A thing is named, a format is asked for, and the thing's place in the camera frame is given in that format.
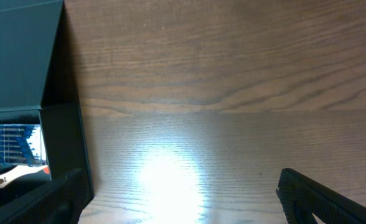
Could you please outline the clear blue screwdriver set case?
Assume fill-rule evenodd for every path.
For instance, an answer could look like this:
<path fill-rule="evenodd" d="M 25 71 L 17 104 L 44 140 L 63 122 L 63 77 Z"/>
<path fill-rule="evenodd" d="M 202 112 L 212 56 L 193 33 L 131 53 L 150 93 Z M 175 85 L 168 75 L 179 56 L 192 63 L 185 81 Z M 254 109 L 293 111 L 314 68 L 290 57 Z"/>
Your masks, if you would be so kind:
<path fill-rule="evenodd" d="M 0 124 L 0 164 L 38 167 L 47 164 L 39 124 Z"/>

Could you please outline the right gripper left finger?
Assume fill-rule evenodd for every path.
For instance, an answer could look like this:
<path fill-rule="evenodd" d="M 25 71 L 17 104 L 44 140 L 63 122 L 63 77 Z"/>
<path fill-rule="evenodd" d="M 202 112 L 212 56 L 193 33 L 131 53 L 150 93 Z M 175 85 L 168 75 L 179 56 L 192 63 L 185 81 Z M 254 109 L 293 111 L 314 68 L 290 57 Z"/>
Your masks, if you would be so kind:
<path fill-rule="evenodd" d="M 90 188 L 83 169 L 61 177 L 0 207 L 0 223 L 78 223 Z"/>

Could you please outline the orange scraper wooden handle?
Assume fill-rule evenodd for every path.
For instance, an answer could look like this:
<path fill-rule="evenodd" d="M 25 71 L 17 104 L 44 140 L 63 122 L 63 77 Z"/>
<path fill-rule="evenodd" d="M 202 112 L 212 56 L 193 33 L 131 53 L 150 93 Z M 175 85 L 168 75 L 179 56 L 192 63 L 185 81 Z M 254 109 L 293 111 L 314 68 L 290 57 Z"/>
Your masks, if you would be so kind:
<path fill-rule="evenodd" d="M 44 172 L 49 175 L 50 170 L 48 165 L 39 166 L 39 167 L 29 167 L 29 166 L 16 166 L 8 172 L 0 174 L 0 189 L 5 188 L 9 184 L 11 184 L 16 179 L 23 177 L 29 174 L 35 174 L 38 172 Z"/>

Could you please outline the dark green box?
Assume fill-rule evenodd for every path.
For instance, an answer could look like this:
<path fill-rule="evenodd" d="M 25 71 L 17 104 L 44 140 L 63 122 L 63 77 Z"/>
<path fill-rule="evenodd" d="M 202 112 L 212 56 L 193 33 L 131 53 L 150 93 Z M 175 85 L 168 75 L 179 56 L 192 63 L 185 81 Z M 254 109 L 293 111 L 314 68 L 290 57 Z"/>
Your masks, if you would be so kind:
<path fill-rule="evenodd" d="M 63 1 L 0 1 L 0 124 L 39 124 L 50 180 L 81 168 L 94 197 Z"/>

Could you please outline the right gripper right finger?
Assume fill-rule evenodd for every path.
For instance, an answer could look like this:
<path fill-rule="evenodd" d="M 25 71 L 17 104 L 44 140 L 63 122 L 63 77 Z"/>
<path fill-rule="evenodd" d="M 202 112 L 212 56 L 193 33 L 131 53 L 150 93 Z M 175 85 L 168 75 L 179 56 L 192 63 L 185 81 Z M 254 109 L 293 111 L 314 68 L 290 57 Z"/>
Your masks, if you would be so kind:
<path fill-rule="evenodd" d="M 366 223 L 366 207 L 285 168 L 276 189 L 288 223 Z"/>

